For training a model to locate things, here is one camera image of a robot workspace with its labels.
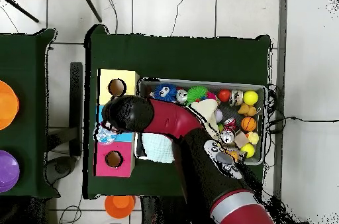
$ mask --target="green spiky ball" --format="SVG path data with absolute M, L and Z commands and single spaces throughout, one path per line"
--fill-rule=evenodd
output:
M 195 102 L 197 99 L 201 99 L 203 96 L 206 96 L 208 90 L 205 87 L 198 85 L 197 87 L 191 87 L 187 92 L 187 101 L 189 105 Z

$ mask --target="red ball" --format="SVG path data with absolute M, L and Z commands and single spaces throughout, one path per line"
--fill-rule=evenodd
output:
M 230 99 L 230 91 L 228 89 L 222 89 L 218 93 L 218 98 L 221 102 L 227 102 Z

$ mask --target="hole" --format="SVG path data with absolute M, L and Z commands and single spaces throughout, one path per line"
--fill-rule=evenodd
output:
M 126 84 L 121 79 L 113 79 L 109 82 L 109 93 L 116 96 L 122 96 L 126 92 Z
M 107 166 L 118 168 L 123 162 L 121 153 L 118 151 L 110 151 L 105 157 L 105 162 Z

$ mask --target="pink block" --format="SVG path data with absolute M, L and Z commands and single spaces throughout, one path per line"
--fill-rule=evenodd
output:
M 130 177 L 132 172 L 132 143 L 113 142 L 109 145 L 97 145 L 97 175 L 96 176 L 116 176 L 121 178 Z M 118 168 L 112 168 L 105 162 L 105 156 L 110 151 L 118 151 L 123 157 L 123 162 Z

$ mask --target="blue block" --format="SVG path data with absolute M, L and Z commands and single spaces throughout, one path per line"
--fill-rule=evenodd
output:
M 103 110 L 104 105 L 99 106 L 99 123 L 103 121 L 103 117 L 101 116 L 101 112 Z M 132 133 L 121 133 L 117 135 L 115 138 L 115 141 L 122 141 L 122 142 L 132 142 L 133 140 L 133 134 Z

